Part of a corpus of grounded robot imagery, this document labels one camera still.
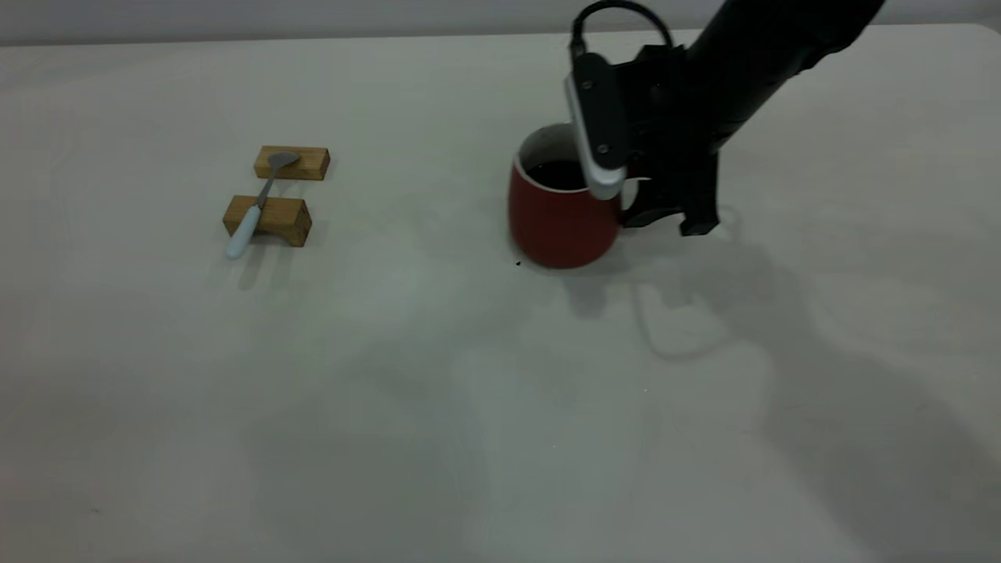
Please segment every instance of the spoon handle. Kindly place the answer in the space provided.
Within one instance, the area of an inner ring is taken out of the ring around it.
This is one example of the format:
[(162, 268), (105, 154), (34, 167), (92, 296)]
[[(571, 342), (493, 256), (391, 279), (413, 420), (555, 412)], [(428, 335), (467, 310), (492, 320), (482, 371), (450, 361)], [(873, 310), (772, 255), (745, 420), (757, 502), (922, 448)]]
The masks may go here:
[(235, 260), (243, 255), (243, 252), (247, 249), (247, 244), (250, 242), (250, 236), (257, 229), (258, 220), (260, 220), (260, 207), (250, 205), (250, 208), (247, 209), (247, 214), (243, 215), (243, 221), (240, 222), (240, 226), (236, 228), (233, 237), (229, 239), (229, 245), (226, 246), (227, 258)]

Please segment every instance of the table surface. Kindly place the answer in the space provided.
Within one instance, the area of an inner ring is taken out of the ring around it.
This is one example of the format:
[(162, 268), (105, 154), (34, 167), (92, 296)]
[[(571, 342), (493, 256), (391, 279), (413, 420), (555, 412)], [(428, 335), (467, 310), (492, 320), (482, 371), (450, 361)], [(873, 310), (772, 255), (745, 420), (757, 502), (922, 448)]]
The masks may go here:
[[(566, 44), (0, 49), (0, 559), (1001, 558), (1001, 37), (871, 28), (718, 232), (548, 271), (506, 187)], [(335, 163), (230, 262), (262, 144)]]

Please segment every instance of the coffee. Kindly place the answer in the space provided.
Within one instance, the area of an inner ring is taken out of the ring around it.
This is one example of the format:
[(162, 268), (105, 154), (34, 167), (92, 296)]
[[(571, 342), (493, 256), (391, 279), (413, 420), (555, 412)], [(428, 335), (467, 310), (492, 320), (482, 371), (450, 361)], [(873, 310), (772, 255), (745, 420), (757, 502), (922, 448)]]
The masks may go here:
[(577, 191), (588, 187), (584, 171), (577, 160), (555, 160), (540, 164), (528, 172), (529, 177), (558, 191)]

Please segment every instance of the wooden block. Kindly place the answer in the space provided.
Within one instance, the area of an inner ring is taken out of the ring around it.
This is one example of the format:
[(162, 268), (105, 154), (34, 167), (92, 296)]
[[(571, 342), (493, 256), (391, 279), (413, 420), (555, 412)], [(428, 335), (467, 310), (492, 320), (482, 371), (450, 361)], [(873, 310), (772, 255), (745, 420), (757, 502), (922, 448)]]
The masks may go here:
[[(236, 232), (243, 215), (255, 201), (257, 198), (252, 195), (233, 195), (226, 214), (222, 216), (222, 223), (226, 225), (230, 236)], [(309, 209), (306, 208), (304, 199), (268, 197), (264, 208), (261, 209), (257, 230), (253, 233), (281, 236), (292, 246), (301, 247), (306, 243), (310, 228), (312, 228), (312, 218), (309, 216)]]
[(267, 157), (275, 152), (290, 150), (299, 155), (299, 159), (292, 164), (278, 168), (276, 178), (293, 180), (321, 180), (326, 176), (326, 168), (330, 165), (330, 151), (325, 148), (311, 148), (308, 146), (262, 146), (257, 160), (253, 164), (253, 171), (258, 178), (266, 178), (271, 175), (271, 166), (267, 163)]

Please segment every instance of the spoon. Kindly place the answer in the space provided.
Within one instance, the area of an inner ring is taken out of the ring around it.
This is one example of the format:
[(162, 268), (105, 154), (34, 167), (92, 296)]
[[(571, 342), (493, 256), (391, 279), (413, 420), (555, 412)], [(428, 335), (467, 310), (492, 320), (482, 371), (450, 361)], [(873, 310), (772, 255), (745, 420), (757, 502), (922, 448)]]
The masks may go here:
[(260, 190), (257, 201), (247, 209), (247, 214), (243, 215), (240, 226), (236, 228), (233, 237), (229, 239), (229, 245), (226, 246), (227, 258), (235, 260), (246, 251), (247, 244), (250, 242), (250, 236), (257, 229), (257, 221), (260, 220), (260, 210), (264, 208), (264, 202), (267, 201), (267, 192), (271, 190), (271, 184), (274, 183), (274, 176), (278, 173), (278, 168), (287, 166), (298, 159), (299, 155), (294, 152), (275, 152), (267, 157), (267, 163), (271, 166), (271, 176), (267, 178), (267, 183), (264, 184), (264, 189)]

